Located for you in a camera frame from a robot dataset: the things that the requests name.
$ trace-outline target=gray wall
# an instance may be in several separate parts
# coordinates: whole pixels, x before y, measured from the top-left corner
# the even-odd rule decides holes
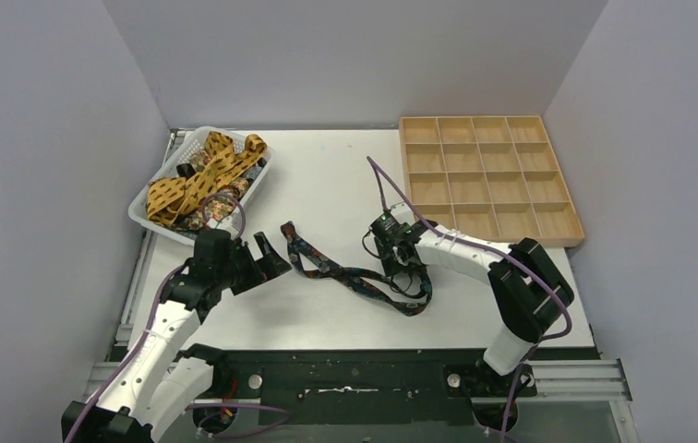
[[[542,114],[607,0],[104,0],[170,126]]]
[[[644,443],[698,441],[698,2],[610,0],[545,113]]]
[[[0,442],[55,442],[113,334],[166,125],[99,0],[0,0]]]

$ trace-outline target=basket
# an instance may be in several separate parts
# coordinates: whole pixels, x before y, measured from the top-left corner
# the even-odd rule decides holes
[[[235,152],[243,152],[244,146],[246,144],[246,137],[241,136],[240,134],[236,134],[234,132],[218,129],[216,127],[203,126],[198,129],[195,129],[194,132],[189,134],[188,137],[186,137],[183,140],[183,144],[181,144],[180,147],[173,152],[170,158],[164,163],[162,168],[159,169],[159,171],[148,182],[150,183],[154,180],[158,180],[163,177],[177,177],[178,174],[175,167],[178,164],[187,163],[188,159],[191,157],[192,154],[194,154],[198,150],[201,150],[205,146],[205,140],[208,138],[208,134],[213,131],[219,132],[230,137],[235,142]],[[248,188],[246,194],[243,195],[243,197],[240,199],[240,204],[243,205],[244,208],[247,207],[248,203],[254,196],[257,187],[262,182],[262,180],[264,180],[265,175],[267,175],[268,170],[271,168],[271,165],[275,159],[275,151],[273,150],[273,148],[268,146],[262,158],[265,160],[265,164],[262,166],[262,170],[259,172],[259,175],[251,184],[251,186]],[[148,185],[145,185],[145,187],[143,187],[142,190],[139,191],[139,194],[137,194],[137,196],[131,202],[131,205],[129,205],[128,214],[131,220],[139,223],[140,225],[142,225],[143,228],[150,229],[151,231],[161,234],[167,238],[171,238],[178,243],[182,243],[184,245],[194,245],[194,239],[197,238],[197,235],[195,233],[181,233],[177,231],[171,231],[163,226],[149,221],[148,212],[145,210],[145,203],[147,200]],[[222,220],[222,223],[219,227],[224,226],[225,223],[231,223],[232,225],[236,226],[237,222],[239,221],[239,218],[240,213],[238,209],[235,209],[230,215],[228,215],[226,218]]]

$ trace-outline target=metal frame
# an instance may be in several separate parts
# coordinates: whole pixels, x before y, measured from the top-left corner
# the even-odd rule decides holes
[[[182,143],[191,129],[172,129],[164,151],[163,162]],[[140,246],[134,274],[129,284],[123,315],[114,338],[114,347],[126,348],[131,337],[133,319],[138,309],[138,294],[148,273],[150,259],[158,235],[147,231]],[[637,430],[632,419],[629,401],[632,399],[626,377],[619,361],[615,360],[559,360],[531,361],[538,394],[535,397],[520,398],[520,402],[559,402],[559,401],[607,401],[622,443],[639,443]],[[87,398],[106,380],[118,363],[96,363],[91,370],[85,397]],[[256,402],[259,399],[240,400]],[[474,403],[499,402],[504,399],[473,398]]]

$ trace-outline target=black cable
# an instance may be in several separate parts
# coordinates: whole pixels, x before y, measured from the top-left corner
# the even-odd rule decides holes
[[[376,254],[374,254],[373,252],[371,252],[371,250],[368,249],[368,246],[366,246],[366,239],[368,238],[369,235],[371,235],[371,231],[370,231],[370,230],[368,230],[368,232],[367,232],[365,235],[363,235],[363,238],[360,240],[360,243],[363,244],[363,249],[365,249],[366,252],[368,252],[368,254],[369,254],[370,256],[372,256],[373,258],[375,258],[375,259],[377,259],[377,260],[381,260],[381,257],[379,257],[379,256],[377,256]]]

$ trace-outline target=yellow patterned fabric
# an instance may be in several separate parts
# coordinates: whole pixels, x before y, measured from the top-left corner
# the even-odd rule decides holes
[[[257,164],[268,148],[256,134],[246,137],[243,152],[235,154],[231,138],[211,132],[205,140],[204,169],[187,179],[166,177],[151,182],[148,187],[146,211],[148,220],[170,227],[178,217],[199,208],[208,195],[230,185],[237,177]]]

